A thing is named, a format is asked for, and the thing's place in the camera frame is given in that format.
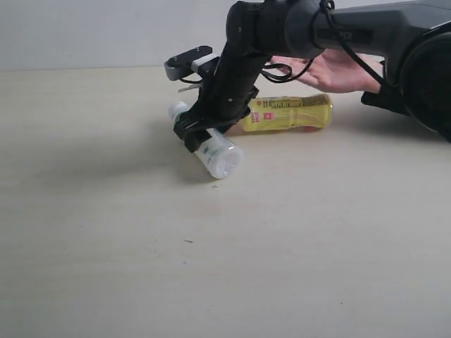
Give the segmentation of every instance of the beige table surface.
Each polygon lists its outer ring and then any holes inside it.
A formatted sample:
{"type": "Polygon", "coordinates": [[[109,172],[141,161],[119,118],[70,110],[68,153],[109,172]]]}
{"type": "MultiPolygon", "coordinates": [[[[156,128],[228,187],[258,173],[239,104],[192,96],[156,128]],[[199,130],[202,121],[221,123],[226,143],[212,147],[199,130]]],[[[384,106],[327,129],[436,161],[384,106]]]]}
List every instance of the beige table surface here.
{"type": "Polygon", "coordinates": [[[327,130],[234,137],[215,182],[171,131],[182,86],[0,74],[1,338],[451,337],[451,145],[334,95],[327,130]]]}

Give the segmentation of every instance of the human hand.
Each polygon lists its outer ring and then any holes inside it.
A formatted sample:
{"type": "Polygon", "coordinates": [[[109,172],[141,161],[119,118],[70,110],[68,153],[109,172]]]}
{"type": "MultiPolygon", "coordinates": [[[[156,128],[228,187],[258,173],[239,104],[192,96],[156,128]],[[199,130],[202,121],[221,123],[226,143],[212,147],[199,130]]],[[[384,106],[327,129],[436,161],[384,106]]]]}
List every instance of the human hand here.
{"type": "MultiPolygon", "coordinates": [[[[368,63],[377,73],[382,73],[383,66],[377,61],[359,57],[368,63]]],[[[274,56],[272,63],[284,63],[292,68],[293,75],[299,74],[308,60],[274,56]]],[[[326,49],[317,56],[310,69],[298,81],[325,93],[371,92],[379,93],[381,86],[345,51],[326,49]]]]}

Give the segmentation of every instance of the plastic bottle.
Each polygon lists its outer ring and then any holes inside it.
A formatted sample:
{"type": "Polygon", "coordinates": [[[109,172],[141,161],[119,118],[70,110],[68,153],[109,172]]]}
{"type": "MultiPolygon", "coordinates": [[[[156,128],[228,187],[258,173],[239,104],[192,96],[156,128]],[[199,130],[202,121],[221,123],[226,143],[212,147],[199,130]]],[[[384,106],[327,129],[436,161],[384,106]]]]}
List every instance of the plastic bottle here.
{"type": "Polygon", "coordinates": [[[244,132],[296,127],[323,129],[329,126],[333,114],[332,101],[327,94],[257,98],[249,107],[251,113],[238,123],[244,132]]]}
{"type": "MultiPolygon", "coordinates": [[[[169,108],[169,117],[175,123],[180,114],[189,109],[184,102],[176,102],[169,108]]],[[[232,143],[218,130],[210,129],[207,131],[211,138],[202,143],[195,154],[212,177],[222,180],[232,175],[242,160],[243,152],[240,147],[232,143]]]]}

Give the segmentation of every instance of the black robotic arm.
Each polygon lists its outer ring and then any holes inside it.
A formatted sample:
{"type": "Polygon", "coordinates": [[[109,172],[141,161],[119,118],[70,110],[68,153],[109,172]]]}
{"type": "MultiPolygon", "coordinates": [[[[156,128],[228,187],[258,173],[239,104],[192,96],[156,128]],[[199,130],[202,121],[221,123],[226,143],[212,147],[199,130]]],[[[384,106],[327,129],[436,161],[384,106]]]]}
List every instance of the black robotic arm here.
{"type": "Polygon", "coordinates": [[[425,127],[451,140],[451,1],[417,0],[335,9],[330,0],[239,1],[229,11],[221,56],[201,46],[170,58],[172,81],[201,76],[199,97],[174,126],[194,152],[209,138],[207,129],[226,131],[249,113],[258,76],[275,83],[303,73],[276,76],[267,70],[273,56],[308,58],[324,49],[346,51],[425,127]],[[357,53],[382,56],[378,75],[357,53]]]}

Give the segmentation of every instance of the yellow bottle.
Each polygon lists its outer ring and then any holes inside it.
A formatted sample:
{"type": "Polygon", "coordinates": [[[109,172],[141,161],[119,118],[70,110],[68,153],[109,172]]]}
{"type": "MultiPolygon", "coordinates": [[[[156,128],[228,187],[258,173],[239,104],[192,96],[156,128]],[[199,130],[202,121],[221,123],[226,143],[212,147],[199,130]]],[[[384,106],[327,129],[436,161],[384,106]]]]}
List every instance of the yellow bottle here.
{"type": "Polygon", "coordinates": [[[251,113],[238,122],[244,132],[296,127],[323,129],[329,126],[333,113],[332,101],[327,94],[257,98],[249,107],[251,113]]]}

